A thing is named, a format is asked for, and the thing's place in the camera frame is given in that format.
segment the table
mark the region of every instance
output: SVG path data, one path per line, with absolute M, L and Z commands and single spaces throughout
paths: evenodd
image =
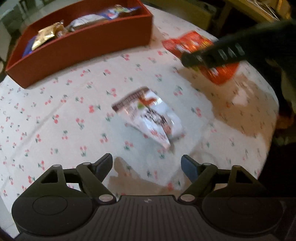
M 73 168 L 95 162 L 105 153 L 113 155 L 114 165 L 103 184 L 116 196 L 178 196 L 190 185 L 180 167 L 183 154 L 219 168 L 242 165 L 258 177 L 276 123 L 273 90 L 245 62 L 221 87 L 184 68 L 161 40 L 190 30 L 215 38 L 180 18 L 148 8 L 154 15 L 149 46 L 80 63 L 28 89 L 9 77 L 1 83 L 0 194 L 9 211 L 53 164 Z M 126 127 L 111 108 L 142 86 L 156 91 L 182 120 L 185 135 L 174 141 L 174 151 L 166 152 Z

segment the candy bar wrapper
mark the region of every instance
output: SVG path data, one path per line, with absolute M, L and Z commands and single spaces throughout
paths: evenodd
M 74 32 L 75 30 L 84 28 L 86 26 L 98 23 L 98 22 L 103 22 L 103 21 L 107 21 L 107 19 L 103 16 L 99 16 L 96 14 L 89 14 L 89 15 L 85 15 L 82 17 L 79 17 L 75 20 L 73 20 L 67 27 L 66 29 L 68 31 Z
M 46 28 L 43 28 L 38 31 L 38 34 L 32 45 L 32 50 L 37 49 L 43 45 L 46 41 L 53 39 L 54 37 L 60 37 L 65 32 L 65 28 L 62 23 L 57 22 L 53 25 L 50 25 Z
M 119 102 L 112 109 L 128 124 L 160 143 L 165 149 L 170 140 L 183 133 L 180 118 L 162 99 L 147 87 L 142 87 Z
M 115 5 L 114 8 L 98 13 L 98 15 L 103 16 L 106 19 L 112 20 L 115 18 L 135 15 L 138 9 L 140 9 L 140 7 L 127 8 L 122 7 L 121 5 Z
M 173 55 L 181 58 L 183 53 L 192 53 L 197 50 L 213 45 L 213 42 L 201 36 L 196 31 L 191 31 L 178 39 L 168 39 L 162 42 L 164 48 Z M 239 63 L 226 64 L 216 68 L 206 68 L 205 66 L 194 66 L 196 72 L 201 72 L 211 82 L 221 85 L 230 80 L 237 70 Z

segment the tablecloth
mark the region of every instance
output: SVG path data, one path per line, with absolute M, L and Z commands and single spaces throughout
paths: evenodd
M 114 164 L 103 184 L 117 197 L 178 196 L 190 185 L 180 166 L 183 154 L 219 168 L 242 165 L 258 177 L 278 111 L 273 90 L 246 62 L 223 86 L 184 68 L 161 40 L 190 30 L 215 38 L 176 16 L 148 8 L 154 15 L 149 46 L 80 63 L 27 89 L 9 77 L 1 83 L 0 194 L 9 211 L 51 165 L 73 168 L 105 153 L 113 155 Z M 182 121 L 185 134 L 173 142 L 171 151 L 126 126 L 111 108 L 142 86 L 155 91 Z

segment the red box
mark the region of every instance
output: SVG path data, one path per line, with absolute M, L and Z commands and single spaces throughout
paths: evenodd
M 124 7 L 141 6 L 136 16 L 97 23 L 68 33 L 37 48 L 22 58 L 28 41 L 43 29 L 64 20 L 67 26 L 72 20 L 87 14 L 120 4 Z M 147 45 L 152 32 L 153 15 L 139 0 L 84 0 L 59 9 L 29 25 L 9 58 L 6 73 L 21 87 L 26 88 L 57 71 L 81 61 L 107 53 Z

